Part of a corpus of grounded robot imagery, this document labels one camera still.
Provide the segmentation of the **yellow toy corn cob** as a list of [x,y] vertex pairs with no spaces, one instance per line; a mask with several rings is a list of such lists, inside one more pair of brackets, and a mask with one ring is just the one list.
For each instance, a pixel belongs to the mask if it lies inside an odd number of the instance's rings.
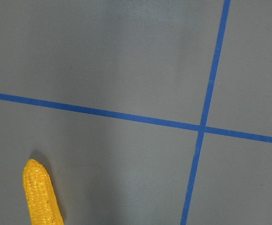
[[24,167],[23,188],[33,225],[63,225],[51,178],[45,167],[29,159]]

